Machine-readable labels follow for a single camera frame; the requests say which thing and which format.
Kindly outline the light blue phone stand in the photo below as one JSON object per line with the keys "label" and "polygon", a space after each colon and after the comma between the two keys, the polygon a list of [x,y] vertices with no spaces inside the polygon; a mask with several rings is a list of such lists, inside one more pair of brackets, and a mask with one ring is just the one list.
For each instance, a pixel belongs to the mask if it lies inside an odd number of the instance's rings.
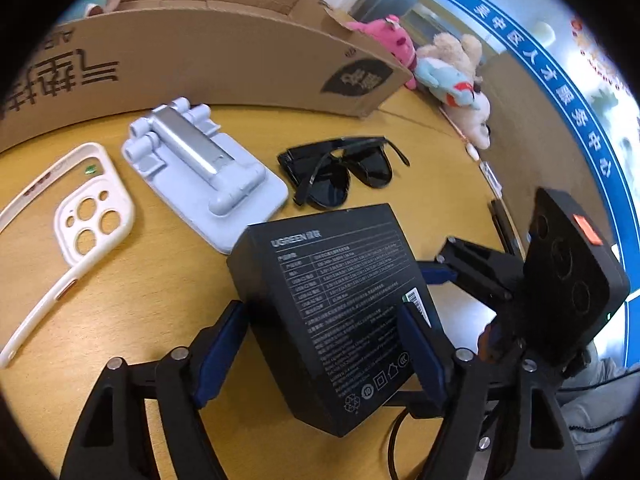
{"label": "light blue phone stand", "polygon": [[248,226],[268,221],[288,186],[185,98],[153,108],[129,125],[122,156],[201,238],[230,254]]}

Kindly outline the black sunglasses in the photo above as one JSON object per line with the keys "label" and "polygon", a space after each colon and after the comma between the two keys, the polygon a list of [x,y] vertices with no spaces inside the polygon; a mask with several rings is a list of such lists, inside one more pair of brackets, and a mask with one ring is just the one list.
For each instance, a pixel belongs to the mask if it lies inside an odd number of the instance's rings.
{"label": "black sunglasses", "polygon": [[293,185],[297,206],[334,209],[346,202],[351,176],[369,188],[390,184],[393,168],[386,146],[410,166],[408,157],[385,136],[348,136],[294,146],[277,160]]}

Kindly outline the light blue plush toy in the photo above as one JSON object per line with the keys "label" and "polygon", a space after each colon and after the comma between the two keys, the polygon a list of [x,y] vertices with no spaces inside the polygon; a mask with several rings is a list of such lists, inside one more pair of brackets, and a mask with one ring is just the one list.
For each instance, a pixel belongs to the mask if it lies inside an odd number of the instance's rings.
{"label": "light blue plush toy", "polygon": [[438,58],[418,58],[414,78],[446,106],[490,111],[488,99],[475,91],[472,79]]}

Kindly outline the large cardboard box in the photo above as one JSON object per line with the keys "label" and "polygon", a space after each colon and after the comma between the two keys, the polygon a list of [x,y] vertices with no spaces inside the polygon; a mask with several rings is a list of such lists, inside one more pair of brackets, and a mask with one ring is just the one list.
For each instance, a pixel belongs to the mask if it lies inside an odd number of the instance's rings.
{"label": "large cardboard box", "polygon": [[346,23],[323,0],[122,0],[43,39],[2,101],[2,148],[178,96],[367,116],[410,73]]}

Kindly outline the cream phone case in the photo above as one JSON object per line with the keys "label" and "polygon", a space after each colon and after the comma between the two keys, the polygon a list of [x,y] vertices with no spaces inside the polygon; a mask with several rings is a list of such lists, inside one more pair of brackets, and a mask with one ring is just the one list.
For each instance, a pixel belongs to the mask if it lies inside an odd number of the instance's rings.
{"label": "cream phone case", "polygon": [[116,248],[134,226],[134,202],[99,143],[74,148],[43,171],[1,211],[7,228],[47,188],[77,166],[95,159],[102,172],[68,194],[53,215],[52,226],[68,270],[29,311],[1,349],[1,366],[8,367],[18,350],[50,310],[76,283]]}

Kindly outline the black UGREEN product box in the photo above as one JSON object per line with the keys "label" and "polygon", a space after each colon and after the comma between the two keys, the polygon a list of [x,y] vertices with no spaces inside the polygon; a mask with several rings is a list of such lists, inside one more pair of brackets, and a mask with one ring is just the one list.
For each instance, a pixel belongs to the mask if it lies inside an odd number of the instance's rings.
{"label": "black UGREEN product box", "polygon": [[227,260],[295,418],[344,437],[412,375],[396,309],[432,297],[390,205],[249,226]]}

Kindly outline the beige plush dog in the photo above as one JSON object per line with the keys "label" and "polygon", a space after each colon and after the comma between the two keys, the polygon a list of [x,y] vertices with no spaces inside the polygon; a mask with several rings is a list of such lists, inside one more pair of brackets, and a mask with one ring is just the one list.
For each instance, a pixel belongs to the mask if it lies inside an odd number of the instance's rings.
{"label": "beige plush dog", "polygon": [[441,32],[416,51],[414,78],[440,102],[449,121],[478,150],[490,147],[490,103],[477,76],[483,50],[475,36]]}

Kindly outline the pink plush toy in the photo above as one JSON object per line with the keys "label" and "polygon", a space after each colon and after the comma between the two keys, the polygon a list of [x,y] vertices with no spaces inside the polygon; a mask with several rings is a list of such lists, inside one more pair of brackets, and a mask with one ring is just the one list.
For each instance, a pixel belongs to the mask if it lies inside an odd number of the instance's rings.
{"label": "pink plush toy", "polygon": [[[351,21],[344,26],[353,32],[361,32],[378,42],[397,63],[410,73],[416,70],[418,57],[408,32],[396,15],[387,15],[369,23]],[[385,63],[375,58],[363,58],[342,68],[326,83],[323,92],[331,91],[343,96],[364,96],[378,88],[393,73]]]}

